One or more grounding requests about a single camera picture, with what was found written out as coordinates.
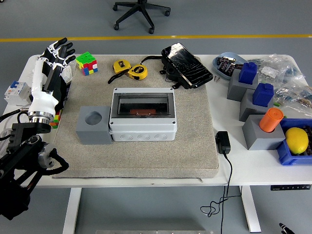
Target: white robotic hand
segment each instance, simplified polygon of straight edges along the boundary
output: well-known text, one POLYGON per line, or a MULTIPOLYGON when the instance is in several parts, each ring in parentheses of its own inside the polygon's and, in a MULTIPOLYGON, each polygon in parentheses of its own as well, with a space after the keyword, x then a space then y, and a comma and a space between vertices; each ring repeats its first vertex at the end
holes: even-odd
POLYGON ((63 38, 51 44, 36 61, 31 91, 33 101, 28 110, 31 122, 52 121, 56 112, 55 106, 64 97, 61 73, 76 58, 72 55, 75 53, 74 49, 68 51, 73 44, 63 45, 66 41, 67 38, 63 38))

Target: lemon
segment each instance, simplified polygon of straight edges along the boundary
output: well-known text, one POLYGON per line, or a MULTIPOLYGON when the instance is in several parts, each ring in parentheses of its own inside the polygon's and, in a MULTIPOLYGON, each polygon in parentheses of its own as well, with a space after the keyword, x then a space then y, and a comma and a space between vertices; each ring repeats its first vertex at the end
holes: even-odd
POLYGON ((289 150, 295 155, 305 152, 308 147, 308 134, 301 128, 288 129, 285 137, 289 150))

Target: white table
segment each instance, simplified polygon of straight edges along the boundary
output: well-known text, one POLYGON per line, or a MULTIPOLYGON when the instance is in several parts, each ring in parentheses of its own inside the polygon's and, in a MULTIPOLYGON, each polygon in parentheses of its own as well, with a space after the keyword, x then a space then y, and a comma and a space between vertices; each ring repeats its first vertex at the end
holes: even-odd
MULTIPOLYGON (((197 55, 201 62, 216 74, 212 68, 212 60, 218 55, 197 55)), ((257 55, 241 55, 246 60, 258 58, 257 55)), ((25 69, 20 77, 21 82, 27 82, 31 86, 31 73, 36 56, 29 58, 25 69)), ((242 186, 242 198, 245 206, 246 216, 251 232, 259 232, 260 226, 253 204, 250 185, 285 185, 285 184, 312 184, 312 165, 294 165, 282 166, 278 161, 277 151, 248 151, 242 132, 243 122, 238 121, 240 102, 227 100, 228 81, 220 79, 218 82, 210 81, 206 84, 209 106, 211 110, 213 126, 215 133, 218 131, 227 131, 230 137, 231 152, 228 155, 233 165, 233 175, 231 185, 242 186)), ((5 113, 17 109, 16 106, 8 105, 5 113)), ((7 126, 15 121, 12 118, 7 126)), ((0 123, 0 129, 3 129, 5 121, 0 123)), ((44 140, 52 142, 55 131, 49 136, 44 136, 44 140)), ((219 155, 219 172, 214 178, 209 179, 135 179, 135 178, 97 178, 97 179, 52 179, 51 176, 44 176, 38 183, 41 188, 61 188, 70 187, 72 189, 70 196, 68 212, 78 210, 79 196, 81 188, 87 187, 144 187, 144 186, 220 186, 226 185, 230 174, 230 167, 223 155, 219 155)), ((73 220, 66 218, 67 223, 73 223, 73 220)))

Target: yellow tape measure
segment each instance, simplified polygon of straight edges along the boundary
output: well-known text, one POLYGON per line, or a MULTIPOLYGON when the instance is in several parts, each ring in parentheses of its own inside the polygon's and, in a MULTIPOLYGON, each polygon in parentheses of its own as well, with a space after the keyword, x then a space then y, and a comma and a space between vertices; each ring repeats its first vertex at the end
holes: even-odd
POLYGON ((136 65, 130 69, 127 75, 132 79, 142 80, 148 75, 147 67, 142 64, 136 65))
POLYGON ((122 75, 127 75, 128 77, 135 79, 135 80, 142 80, 147 77, 147 67, 138 64, 134 67, 131 67, 130 63, 127 60, 121 59, 113 64, 113 69, 116 75, 112 76, 108 83, 110 84, 113 82, 114 79, 121 77, 122 75))

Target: gray 3d printed block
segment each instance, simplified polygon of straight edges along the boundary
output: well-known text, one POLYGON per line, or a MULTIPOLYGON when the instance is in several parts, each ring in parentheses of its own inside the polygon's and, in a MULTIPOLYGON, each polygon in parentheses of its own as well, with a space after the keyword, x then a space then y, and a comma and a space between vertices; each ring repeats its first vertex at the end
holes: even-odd
POLYGON ((110 110, 110 106, 80 108, 76 133, 83 145, 112 144, 108 126, 110 110))
POLYGON ((235 69, 229 82, 227 99, 241 101, 247 89, 255 90, 258 86, 258 73, 253 79, 253 84, 238 82, 240 70, 235 69))
POLYGON ((245 122, 249 115, 264 115, 268 109, 273 107, 273 98, 268 107, 253 105, 253 89, 247 89, 240 103, 239 121, 245 122))
POLYGON ((264 132, 259 122, 264 115, 250 115, 243 125, 243 133, 248 150, 276 150, 285 139, 280 124, 271 133, 264 132))

